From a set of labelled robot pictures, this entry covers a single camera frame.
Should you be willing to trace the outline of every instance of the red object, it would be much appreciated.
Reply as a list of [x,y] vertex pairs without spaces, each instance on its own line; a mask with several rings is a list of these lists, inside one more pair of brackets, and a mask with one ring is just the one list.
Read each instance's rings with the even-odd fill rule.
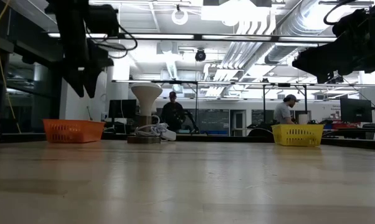
[[341,129],[341,128],[358,128],[358,124],[356,124],[356,123],[332,124],[332,129]]
[[44,119],[46,140],[51,143],[100,141],[104,125],[94,121]]

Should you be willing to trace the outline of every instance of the table surface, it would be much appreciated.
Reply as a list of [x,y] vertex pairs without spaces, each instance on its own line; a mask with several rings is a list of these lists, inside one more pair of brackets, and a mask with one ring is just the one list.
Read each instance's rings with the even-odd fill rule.
[[375,151],[260,143],[0,148],[0,223],[375,223]]

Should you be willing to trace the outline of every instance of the black camera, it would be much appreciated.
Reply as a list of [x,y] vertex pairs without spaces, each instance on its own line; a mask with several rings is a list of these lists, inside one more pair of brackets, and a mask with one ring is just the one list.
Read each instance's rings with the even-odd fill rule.
[[204,49],[197,50],[195,59],[197,62],[202,62],[206,59],[206,53],[204,52]]

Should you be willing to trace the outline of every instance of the gray shirt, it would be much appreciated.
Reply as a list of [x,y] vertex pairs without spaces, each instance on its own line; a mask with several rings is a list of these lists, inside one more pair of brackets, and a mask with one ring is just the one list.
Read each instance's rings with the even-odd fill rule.
[[275,112],[273,114],[273,118],[280,122],[280,124],[287,124],[286,118],[291,118],[290,109],[288,106],[283,102],[279,103],[276,108]]

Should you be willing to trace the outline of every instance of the baseball cap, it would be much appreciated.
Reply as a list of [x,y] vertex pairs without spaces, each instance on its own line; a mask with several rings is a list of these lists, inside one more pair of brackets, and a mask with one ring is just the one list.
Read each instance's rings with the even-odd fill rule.
[[170,98],[171,98],[171,97],[176,97],[176,93],[175,93],[174,91],[169,92],[169,97],[170,97]]
[[295,95],[293,95],[293,94],[289,94],[285,98],[289,98],[291,100],[294,100],[294,101],[298,102],[297,97],[295,97]]

